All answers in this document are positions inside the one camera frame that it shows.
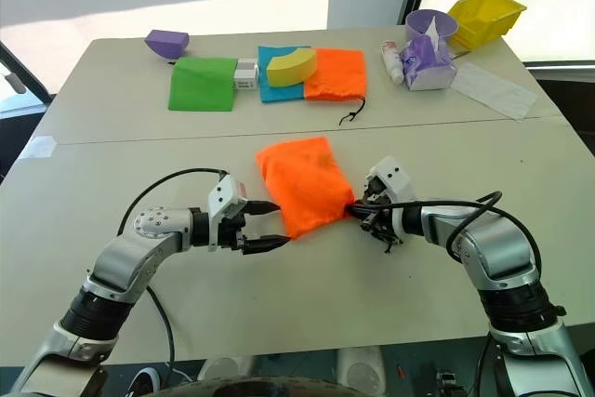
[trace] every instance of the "small white box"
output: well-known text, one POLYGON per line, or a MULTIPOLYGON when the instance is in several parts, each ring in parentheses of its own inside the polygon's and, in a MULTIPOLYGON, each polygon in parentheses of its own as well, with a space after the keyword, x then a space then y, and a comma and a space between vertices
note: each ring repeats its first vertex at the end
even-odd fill
POLYGON ((236 90, 258 89, 258 60, 239 58, 233 74, 233 88, 236 90))

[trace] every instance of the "orange pouch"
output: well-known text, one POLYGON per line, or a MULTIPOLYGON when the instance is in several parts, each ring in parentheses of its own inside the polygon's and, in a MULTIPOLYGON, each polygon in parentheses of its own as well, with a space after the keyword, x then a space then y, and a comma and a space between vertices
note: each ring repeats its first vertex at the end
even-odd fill
POLYGON ((305 99, 342 101, 365 97, 365 60, 361 50, 316 48, 318 68, 304 81, 305 99))
POLYGON ((325 137, 276 144, 256 159, 292 239, 347 216, 353 191, 325 137))

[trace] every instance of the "blue cloth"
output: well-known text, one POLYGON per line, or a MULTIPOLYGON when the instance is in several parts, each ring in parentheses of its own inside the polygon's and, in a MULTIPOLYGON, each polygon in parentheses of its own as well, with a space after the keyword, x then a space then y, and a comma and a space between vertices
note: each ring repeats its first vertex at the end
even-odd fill
POLYGON ((260 82, 260 99, 262 102, 289 101, 304 99, 304 83, 289 87, 271 87, 267 78, 267 67, 275 56, 285 56, 296 51, 299 46, 259 46, 258 47, 258 76, 260 82))

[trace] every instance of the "yellow foam arch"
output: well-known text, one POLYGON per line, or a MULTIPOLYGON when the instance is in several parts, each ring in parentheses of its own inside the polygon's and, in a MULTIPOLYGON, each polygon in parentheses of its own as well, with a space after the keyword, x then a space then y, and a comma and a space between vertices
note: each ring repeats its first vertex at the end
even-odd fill
POLYGON ((275 56, 267 67, 271 87, 287 87, 310 78, 317 68, 316 50, 297 48, 285 56, 275 56))

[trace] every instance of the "drawstring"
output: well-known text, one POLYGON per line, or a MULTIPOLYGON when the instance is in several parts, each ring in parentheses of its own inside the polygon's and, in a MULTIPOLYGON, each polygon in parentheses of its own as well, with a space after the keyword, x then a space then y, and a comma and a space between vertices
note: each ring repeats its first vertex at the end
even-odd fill
POLYGON ((349 112, 347 115, 345 115, 343 118, 341 118, 340 121, 338 122, 339 126, 341 126, 343 124, 343 120, 345 118, 349 118, 350 121, 353 121, 355 119, 355 117, 357 116, 357 114, 362 111, 362 109, 365 106, 365 97, 361 97, 360 99, 362 100, 362 105, 360 106, 360 108, 355 112, 349 112))

